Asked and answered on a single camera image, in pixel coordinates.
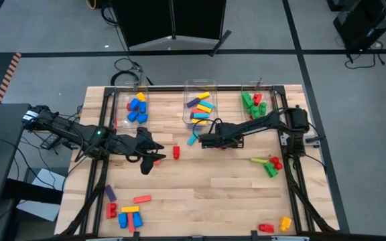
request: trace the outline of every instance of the wooden table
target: wooden table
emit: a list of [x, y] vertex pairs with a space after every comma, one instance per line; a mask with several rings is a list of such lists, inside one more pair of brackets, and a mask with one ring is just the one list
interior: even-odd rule
[[[104, 87], [87, 89], [81, 124], [98, 124], [103, 91]], [[289, 106], [308, 109], [301, 85], [287, 85], [285, 91]], [[270, 95], [265, 96], [265, 100], [270, 102]], [[117, 196], [117, 209], [133, 205], [132, 199], [136, 196], [152, 196], [151, 202], [139, 204], [144, 222], [138, 229], [141, 236], [246, 236], [263, 223], [275, 225], [276, 234], [283, 233], [279, 231], [281, 217], [292, 217], [285, 174], [280, 171], [270, 179], [262, 165], [249, 160], [251, 157], [281, 158], [277, 132], [265, 131], [245, 137], [244, 149], [201, 149], [199, 143], [187, 145], [192, 133], [183, 123], [182, 113], [183, 92], [149, 93], [149, 130], [154, 141], [165, 146], [160, 153], [168, 157], [149, 175], [142, 175], [138, 163], [128, 163], [123, 156], [111, 155], [107, 184]], [[239, 91], [218, 92], [218, 116], [228, 123], [245, 121]], [[181, 148], [177, 161], [172, 156], [174, 145]], [[307, 154], [320, 159], [319, 149], [306, 148]], [[310, 201], [321, 216], [338, 229], [321, 164], [307, 157], [301, 161]], [[55, 234], [67, 227], [84, 203], [90, 162], [84, 161], [66, 181]], [[106, 219], [108, 202], [105, 196], [99, 236], [132, 236], [127, 229], [120, 229], [116, 218]], [[89, 212], [87, 232], [92, 232], [95, 205]], [[301, 202], [298, 201], [298, 205], [305, 230], [304, 209]], [[292, 225], [284, 234], [295, 233]]]

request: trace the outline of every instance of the black metal frame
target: black metal frame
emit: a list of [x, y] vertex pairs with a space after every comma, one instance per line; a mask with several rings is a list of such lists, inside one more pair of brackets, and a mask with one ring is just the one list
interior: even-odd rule
[[[241, 91], [241, 86], [218, 86], [217, 87], [218, 91]], [[270, 91], [271, 94], [271, 101], [272, 101], [272, 107], [274, 109], [278, 109], [278, 103], [277, 103], [277, 94], [281, 98], [282, 102], [282, 107], [287, 108], [288, 103], [287, 103], [287, 97], [285, 95], [285, 88], [284, 86], [266, 86], [264, 87], [264, 90]], [[179, 91], [184, 91], [183, 86], [149, 86], [148, 87], [149, 92], [179, 92]], [[99, 117], [99, 126], [104, 125], [104, 120], [105, 116], [107, 113], [107, 107], [109, 103], [109, 99], [111, 96], [113, 96], [113, 103], [111, 107], [111, 116], [110, 116], [110, 121], [109, 121], [109, 126], [112, 127], [113, 124], [113, 119], [115, 117], [114, 113], [115, 110], [113, 109], [115, 105], [115, 102], [117, 100], [117, 95], [119, 93], [119, 90], [114, 87], [106, 87], [104, 90], [103, 94], [103, 102], [101, 106], [101, 115]], [[290, 126], [289, 122], [289, 116], [285, 116], [286, 123]], [[278, 131], [278, 137], [282, 136], [283, 133], [281, 131]], [[290, 188], [290, 185], [288, 185], [290, 178], [293, 178], [291, 167], [290, 167], [290, 160], [289, 160], [289, 155], [288, 155], [288, 150], [286, 147], [284, 147], [281, 144], [281, 140], [279, 139], [279, 144], [281, 148], [281, 155], [283, 157], [283, 164], [284, 164], [284, 171], [285, 171], [285, 177], [287, 179], [287, 186], [289, 187], [289, 199], [290, 199], [290, 204], [292, 208], [292, 214], [293, 214], [293, 219], [294, 219], [294, 226], [296, 228], [296, 234], [300, 234], [301, 232], [304, 232], [302, 230], [302, 225], [300, 222], [300, 214], [299, 214], [299, 209], [298, 209], [298, 203], [296, 199], [296, 194], [295, 191]], [[109, 162], [109, 156], [103, 160], [104, 162]], [[306, 196], [306, 199], [308, 198], [308, 194], [306, 191], [306, 184], [304, 181], [304, 176], [303, 176], [303, 171], [302, 171], [302, 166], [299, 162], [299, 160], [295, 159], [296, 162], [296, 173], [298, 175], [298, 183], [299, 183], [299, 189], [300, 191]], [[87, 184], [87, 191], [86, 191], [86, 199], [87, 200], [90, 197], [95, 177], [96, 177], [96, 170], [97, 170], [97, 160], [93, 160], [91, 167], [90, 167], [90, 175], [88, 178], [88, 184]], [[105, 178], [107, 176], [108, 172], [108, 165], [103, 165], [102, 168], [102, 173], [101, 175], [104, 175]], [[96, 205], [96, 212], [94, 215], [94, 224], [93, 224], [93, 231], [92, 233], [94, 235], [99, 234], [99, 225], [101, 222], [101, 213], [102, 213], [102, 202], [103, 202], [103, 195], [104, 191], [102, 191], [97, 200], [97, 205]], [[314, 232], [314, 221], [312, 220], [312, 217], [309, 213], [309, 210], [306, 209], [305, 207], [305, 213], [306, 213], [306, 220], [308, 224], [308, 231]], [[80, 227], [80, 234], [85, 234], [86, 232], [86, 226], [87, 226], [87, 221], [88, 221], [88, 215], [84, 218], [81, 227]], [[142, 240], [193, 240], [193, 238], [190, 237], [153, 237], [153, 238], [142, 238]], [[251, 236], [216, 236], [216, 237], [200, 237], [198, 240], [270, 240], [270, 236], [258, 236], [257, 231], [251, 231]]]

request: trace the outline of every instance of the floor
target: floor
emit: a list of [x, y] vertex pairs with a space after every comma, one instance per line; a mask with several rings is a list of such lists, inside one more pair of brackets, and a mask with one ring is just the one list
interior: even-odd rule
[[[112, 53], [123, 48], [99, 11], [90, 10], [83, 0], [0, 2], [0, 54], [23, 54], [4, 103], [47, 104], [52, 110], [73, 114], [87, 86], [109, 85], [116, 72], [113, 62], [119, 59]], [[284, 3], [289, 3], [292, 12], [298, 47]], [[342, 51], [322, 54], [319, 50], [343, 49], [332, 25], [336, 14], [325, 0], [228, 0], [224, 28], [233, 34], [222, 49], [263, 50], [261, 54], [227, 52], [213, 58], [161, 54], [133, 56], [132, 60], [157, 85], [183, 84], [192, 78], [215, 79], [219, 84], [258, 79], [268, 84], [303, 84], [310, 106], [318, 105], [312, 114], [317, 121], [319, 111], [350, 232], [386, 235], [386, 64], [348, 70]], [[386, 49], [386, 33], [380, 40]], [[135, 50], [168, 48], [210, 49], [212, 44], [178, 39]], [[381, 56], [386, 62], [386, 54]], [[298, 58], [304, 58], [305, 65]], [[364, 55], [355, 65], [371, 62], [372, 55]], [[26, 133], [25, 137], [40, 144], [34, 135]], [[23, 144], [20, 148], [32, 167], [45, 167], [36, 149]], [[57, 151], [58, 155], [44, 151], [44, 159], [51, 168], [67, 168], [70, 152], [64, 147]], [[20, 166], [23, 176], [26, 168], [23, 163]], [[16, 175], [15, 167], [10, 175]], [[17, 240], [44, 238], [53, 228], [54, 223], [27, 219], [21, 222]]]

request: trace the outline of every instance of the yellow block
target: yellow block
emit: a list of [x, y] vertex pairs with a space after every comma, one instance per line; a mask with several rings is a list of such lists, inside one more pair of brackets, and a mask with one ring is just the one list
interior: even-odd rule
[[281, 219], [281, 223], [279, 224], [279, 229], [283, 232], [287, 232], [291, 224], [292, 224], [292, 220], [290, 218], [283, 217]]
[[266, 159], [260, 159], [260, 158], [251, 158], [250, 159], [252, 162], [255, 162], [255, 163], [260, 163], [260, 164], [266, 164], [269, 162], [269, 160], [266, 160]]
[[208, 98], [209, 96], [210, 96], [209, 92], [205, 92], [202, 94], [198, 94], [196, 97], [202, 100], [202, 99]]
[[138, 93], [137, 97], [138, 97], [139, 101], [145, 101], [145, 96], [144, 96], [144, 94], [142, 92]]
[[193, 123], [193, 124], [198, 123], [198, 125], [206, 125], [206, 120], [199, 120], [199, 119], [193, 118], [193, 119], [192, 119], [192, 123]]
[[121, 207], [121, 212], [139, 212], [139, 206]]
[[208, 113], [211, 113], [211, 109], [206, 107], [206, 106], [202, 106], [201, 104], [198, 104], [198, 106], [196, 106], [197, 109], [199, 110], [203, 110], [203, 111], [206, 111]]

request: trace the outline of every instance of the clear plastic bin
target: clear plastic bin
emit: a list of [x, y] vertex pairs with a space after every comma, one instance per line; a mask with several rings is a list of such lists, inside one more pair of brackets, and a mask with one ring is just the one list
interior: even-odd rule
[[118, 129], [136, 129], [137, 127], [148, 128], [149, 119], [139, 124], [138, 120], [131, 122], [127, 119], [127, 115], [131, 112], [127, 110], [127, 104], [130, 103], [134, 98], [137, 98], [137, 94], [142, 92], [145, 96], [147, 103], [147, 110], [143, 114], [148, 114], [149, 101], [148, 101], [148, 85], [147, 82], [124, 82], [117, 86], [118, 100], [117, 103], [117, 128]]
[[[270, 88], [271, 86], [265, 84], [264, 81], [248, 81], [242, 83], [241, 92], [249, 93], [251, 95], [251, 98], [254, 96], [254, 94], [262, 94], [263, 96], [261, 97], [260, 103], [265, 102], [267, 104], [266, 114], [269, 114], [269, 112], [272, 111], [272, 98]], [[245, 110], [244, 108], [241, 93], [239, 93], [239, 101], [241, 101], [241, 115], [243, 120], [250, 121], [250, 114], [248, 114], [247, 110]]]
[[[190, 118], [190, 114], [192, 113], [192, 109], [196, 108], [196, 105], [194, 105], [191, 108], [187, 107], [187, 103], [191, 100], [194, 100], [198, 94], [202, 94], [204, 92], [209, 92], [210, 96], [208, 98], [205, 98], [204, 101], [207, 101], [208, 103], [211, 103], [214, 105], [214, 108], [212, 109], [209, 119], [214, 120], [215, 118], [218, 118], [218, 102], [217, 102], [217, 82], [215, 80], [187, 80], [184, 83], [184, 111], [183, 111], [183, 121], [187, 124], [187, 127], [189, 129], [193, 128], [192, 119]], [[207, 126], [210, 124], [210, 121], [207, 122], [206, 125], [200, 125], [200, 126]], [[199, 125], [196, 125], [195, 130], [200, 129]]]

